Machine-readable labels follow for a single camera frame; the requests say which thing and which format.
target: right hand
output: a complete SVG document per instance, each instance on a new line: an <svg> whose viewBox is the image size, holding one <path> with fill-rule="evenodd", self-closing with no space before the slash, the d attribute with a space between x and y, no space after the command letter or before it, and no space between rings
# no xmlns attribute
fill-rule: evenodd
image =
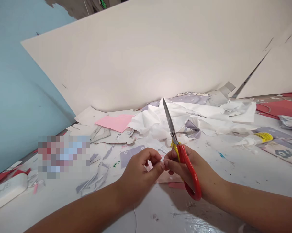
<svg viewBox="0 0 292 233"><path fill-rule="evenodd" d="M211 166L194 150L184 145L188 158L196 171L198 176L202 198L211 201L212 197L220 191L220 186L223 184L224 180L211 168ZM178 162L177 154L174 149L166 154L164 157L165 170L169 170L169 174L174 173L181 176L184 181L193 189L193 181L191 174L186 166Z"/></svg>

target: grey paper scrap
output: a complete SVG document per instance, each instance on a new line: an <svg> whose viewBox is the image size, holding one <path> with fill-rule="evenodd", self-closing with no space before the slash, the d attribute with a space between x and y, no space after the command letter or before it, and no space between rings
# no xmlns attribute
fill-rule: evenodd
<svg viewBox="0 0 292 233"><path fill-rule="evenodd" d="M145 149L145 145L138 146L136 148L121 152L120 153L121 168L125 168L128 165L132 156L136 155L137 153L140 153L143 149Z"/></svg>
<svg viewBox="0 0 292 233"><path fill-rule="evenodd" d="M110 155L110 153L111 153L111 151L113 150L113 148L114 148L114 146L115 146L115 144L107 151L107 153L106 153L106 155L103 157L103 159L106 159L109 155Z"/></svg>
<svg viewBox="0 0 292 233"><path fill-rule="evenodd" d="M236 87L231 83L227 82L225 86L219 88L216 91L211 91L208 94L211 98L208 100L211 106L220 106L228 101L228 93L232 92Z"/></svg>

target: string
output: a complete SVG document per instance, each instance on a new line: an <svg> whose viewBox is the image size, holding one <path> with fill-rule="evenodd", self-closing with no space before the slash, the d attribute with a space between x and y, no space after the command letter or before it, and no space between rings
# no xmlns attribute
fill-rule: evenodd
<svg viewBox="0 0 292 233"><path fill-rule="evenodd" d="M133 204L133 212L135 215L135 233L136 233L136 229L137 229L137 219L136 219L136 213L135 213L135 204Z"/></svg>

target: paint stain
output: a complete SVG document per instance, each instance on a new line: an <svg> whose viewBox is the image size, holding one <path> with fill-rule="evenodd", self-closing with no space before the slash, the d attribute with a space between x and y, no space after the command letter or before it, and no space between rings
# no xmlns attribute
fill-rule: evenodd
<svg viewBox="0 0 292 233"><path fill-rule="evenodd" d="M113 167L116 167L116 165L120 162L121 160L119 160L118 162L115 162Z"/></svg>
<svg viewBox="0 0 292 233"><path fill-rule="evenodd" d="M225 159L225 156L222 153L220 153L220 152L218 152L218 153L223 159Z"/></svg>

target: white foam board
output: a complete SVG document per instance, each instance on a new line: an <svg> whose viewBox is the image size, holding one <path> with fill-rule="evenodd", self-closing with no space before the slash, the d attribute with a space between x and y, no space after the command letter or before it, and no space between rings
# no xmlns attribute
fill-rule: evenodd
<svg viewBox="0 0 292 233"><path fill-rule="evenodd" d="M292 0L130 0L22 45L77 115L238 88L291 22Z"/></svg>

